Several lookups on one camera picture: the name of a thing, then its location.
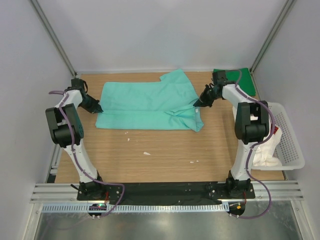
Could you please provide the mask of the white plastic basket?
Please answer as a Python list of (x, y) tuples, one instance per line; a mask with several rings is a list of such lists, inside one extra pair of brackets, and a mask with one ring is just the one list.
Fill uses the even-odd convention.
[(273, 154), (274, 157), (279, 158), (282, 167), (276, 168), (276, 170), (289, 171), (303, 168), (305, 159), (285, 108), (275, 102), (269, 102), (268, 107), (275, 118), (275, 125), (282, 130), (280, 143)]

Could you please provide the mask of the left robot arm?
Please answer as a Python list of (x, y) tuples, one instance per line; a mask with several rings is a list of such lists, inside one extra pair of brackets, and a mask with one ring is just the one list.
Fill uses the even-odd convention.
[(45, 116), (54, 144), (59, 145), (72, 160), (79, 175), (77, 200), (101, 200), (106, 192), (98, 170), (93, 166), (84, 146), (84, 128), (77, 108), (81, 107), (91, 114), (102, 113), (99, 100), (88, 94), (86, 81), (71, 79), (71, 86), (65, 90), (53, 90), (51, 95), (61, 95), (61, 101), (45, 110)]

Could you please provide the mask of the folded green t-shirt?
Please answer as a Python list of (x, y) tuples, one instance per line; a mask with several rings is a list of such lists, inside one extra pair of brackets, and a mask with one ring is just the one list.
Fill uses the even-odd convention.
[[(241, 79), (238, 82), (239, 87), (245, 92), (247, 95), (251, 97), (256, 96), (256, 89), (254, 87), (254, 83), (252, 81), (252, 77), (248, 68), (240, 68), (241, 71)], [(230, 82), (236, 82), (240, 76), (240, 72), (238, 70), (230, 70), (226, 69), (226, 78)]]

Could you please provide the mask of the teal t-shirt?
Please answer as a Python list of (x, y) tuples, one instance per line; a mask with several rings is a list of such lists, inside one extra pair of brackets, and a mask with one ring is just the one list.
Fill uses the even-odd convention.
[(102, 88), (98, 129), (192, 130), (204, 123), (198, 95), (182, 69), (166, 73), (158, 82), (107, 82)]

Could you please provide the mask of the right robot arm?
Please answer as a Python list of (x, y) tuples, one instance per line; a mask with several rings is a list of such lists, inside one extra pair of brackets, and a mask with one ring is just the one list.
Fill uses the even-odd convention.
[(229, 101), (236, 108), (234, 133), (238, 148), (234, 164), (223, 184), (226, 195), (244, 195), (250, 190), (251, 168), (258, 145), (267, 140), (274, 130), (273, 117), (266, 101), (258, 101), (245, 93), (237, 81), (227, 79), (227, 71), (212, 73), (212, 83), (207, 84), (194, 107), (211, 107), (218, 99)]

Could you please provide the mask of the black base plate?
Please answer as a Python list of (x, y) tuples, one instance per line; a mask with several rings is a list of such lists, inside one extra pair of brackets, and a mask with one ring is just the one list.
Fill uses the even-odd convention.
[(254, 199), (253, 185), (229, 190), (226, 183), (207, 182), (142, 182), (121, 185), (72, 185), (78, 201), (109, 201), (128, 206), (204, 206), (219, 205), (223, 200)]

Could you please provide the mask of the white t-shirt in basket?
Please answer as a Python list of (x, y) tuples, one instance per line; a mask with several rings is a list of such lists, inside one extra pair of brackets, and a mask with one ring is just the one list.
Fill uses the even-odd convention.
[[(254, 158), (253, 158), (253, 165), (252, 169), (262, 169), (263, 171), (279, 171), (276, 170), (277, 168), (282, 167), (282, 163), (278, 157), (274, 156), (275, 149), (278, 146), (278, 144), (281, 142), (281, 137), (282, 137), (282, 130), (279, 126), (275, 125), (274, 132), (271, 136), (271, 138), (263, 144), (260, 144), (257, 147), (257, 150), (255, 152)], [(238, 148), (237, 148), (237, 153), (236, 153), (236, 160), (232, 166), (239, 165), (239, 162), (244, 159), (244, 164), (247, 160), (248, 153), (244, 152), (242, 149), (244, 146), (244, 143), (242, 140), (238, 140)]]

